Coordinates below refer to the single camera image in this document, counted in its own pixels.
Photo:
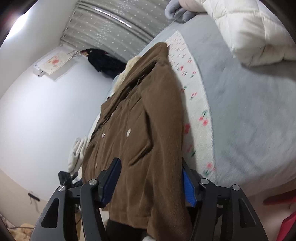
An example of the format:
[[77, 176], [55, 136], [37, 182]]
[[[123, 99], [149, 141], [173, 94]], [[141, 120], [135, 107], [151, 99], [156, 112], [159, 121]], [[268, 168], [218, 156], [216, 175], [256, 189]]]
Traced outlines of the brown corduroy coat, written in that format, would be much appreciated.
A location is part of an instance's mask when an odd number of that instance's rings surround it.
[[141, 228], [156, 240], [188, 240], [192, 225], [182, 177], [183, 106], [166, 43], [155, 44], [101, 106], [86, 150], [88, 181], [121, 159], [107, 209], [112, 221]]

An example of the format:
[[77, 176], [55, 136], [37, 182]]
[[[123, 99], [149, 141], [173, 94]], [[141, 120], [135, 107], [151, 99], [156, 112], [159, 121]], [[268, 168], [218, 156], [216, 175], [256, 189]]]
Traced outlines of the cream folded cloth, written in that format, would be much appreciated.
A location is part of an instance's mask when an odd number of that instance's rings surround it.
[[70, 174], [73, 175], [81, 168], [89, 142], [90, 138], [87, 136], [84, 136], [83, 138], [77, 138], [74, 141], [68, 157], [67, 167]]

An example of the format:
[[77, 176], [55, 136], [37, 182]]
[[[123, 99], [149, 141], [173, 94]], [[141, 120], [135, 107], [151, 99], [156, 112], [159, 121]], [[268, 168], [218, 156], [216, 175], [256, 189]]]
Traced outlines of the cherry print white sheet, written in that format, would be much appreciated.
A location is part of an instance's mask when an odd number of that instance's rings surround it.
[[180, 32], [171, 35], [166, 43], [184, 109], [182, 156], [190, 168], [216, 182], [212, 117], [199, 68]]

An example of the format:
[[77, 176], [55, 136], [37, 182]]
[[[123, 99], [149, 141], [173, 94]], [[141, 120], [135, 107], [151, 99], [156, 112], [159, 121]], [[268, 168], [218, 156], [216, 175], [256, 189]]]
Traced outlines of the grey bed sheet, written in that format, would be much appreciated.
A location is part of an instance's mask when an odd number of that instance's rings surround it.
[[179, 31], [197, 63], [213, 126], [219, 186], [247, 195], [295, 180], [295, 63], [245, 67], [234, 59], [216, 24], [198, 15], [172, 23], [145, 47]]

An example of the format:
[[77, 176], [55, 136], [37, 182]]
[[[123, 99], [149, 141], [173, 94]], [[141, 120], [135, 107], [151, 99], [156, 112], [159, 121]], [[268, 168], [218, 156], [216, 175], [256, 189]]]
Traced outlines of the dark hanging garment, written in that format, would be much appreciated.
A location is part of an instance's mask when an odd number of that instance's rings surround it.
[[86, 49], [80, 51], [80, 54], [87, 57], [89, 63], [104, 75], [114, 79], [126, 68], [126, 63], [110, 56], [106, 51], [100, 49]]

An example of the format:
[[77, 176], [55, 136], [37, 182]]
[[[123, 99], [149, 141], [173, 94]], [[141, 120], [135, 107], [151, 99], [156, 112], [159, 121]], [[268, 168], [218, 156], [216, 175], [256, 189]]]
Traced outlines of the grey dotted curtain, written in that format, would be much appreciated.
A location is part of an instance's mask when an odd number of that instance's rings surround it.
[[127, 62], [142, 51], [171, 22], [168, 1], [94, 1], [75, 4], [60, 39], [78, 51], [96, 48]]

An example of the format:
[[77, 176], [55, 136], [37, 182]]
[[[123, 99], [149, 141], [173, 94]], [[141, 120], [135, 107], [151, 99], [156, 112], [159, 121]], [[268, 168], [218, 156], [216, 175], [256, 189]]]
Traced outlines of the white quilted jacket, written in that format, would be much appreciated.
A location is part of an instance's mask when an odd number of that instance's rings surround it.
[[185, 10], [207, 13], [232, 56], [246, 66], [295, 61], [295, 43], [263, 3], [253, 0], [180, 1]]

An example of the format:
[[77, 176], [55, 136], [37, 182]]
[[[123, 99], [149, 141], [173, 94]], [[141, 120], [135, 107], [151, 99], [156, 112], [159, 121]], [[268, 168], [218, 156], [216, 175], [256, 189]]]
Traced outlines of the light blue folded blanket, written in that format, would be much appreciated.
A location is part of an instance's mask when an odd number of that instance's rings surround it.
[[171, 0], [165, 8], [166, 18], [179, 23], [185, 23], [196, 15], [197, 13], [182, 8], [178, 0]]

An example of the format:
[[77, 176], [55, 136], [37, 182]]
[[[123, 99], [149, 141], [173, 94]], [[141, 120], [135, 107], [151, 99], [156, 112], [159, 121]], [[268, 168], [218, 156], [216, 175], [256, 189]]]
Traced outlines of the black wall power strip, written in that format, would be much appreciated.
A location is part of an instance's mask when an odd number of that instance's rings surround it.
[[37, 201], [37, 202], [40, 202], [40, 198], [35, 196], [34, 194], [28, 193], [28, 196], [30, 197], [30, 204], [32, 204], [33, 200]]

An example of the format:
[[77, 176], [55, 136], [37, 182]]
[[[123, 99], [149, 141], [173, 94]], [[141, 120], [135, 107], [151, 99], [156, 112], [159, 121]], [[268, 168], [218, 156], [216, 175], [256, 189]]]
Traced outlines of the white wall air conditioner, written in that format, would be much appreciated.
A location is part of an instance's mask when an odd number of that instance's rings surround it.
[[44, 74], [51, 75], [65, 65], [70, 59], [71, 56], [69, 54], [63, 51], [56, 52], [51, 55], [51, 57], [35, 64], [33, 67], [33, 73], [38, 77], [42, 77]]

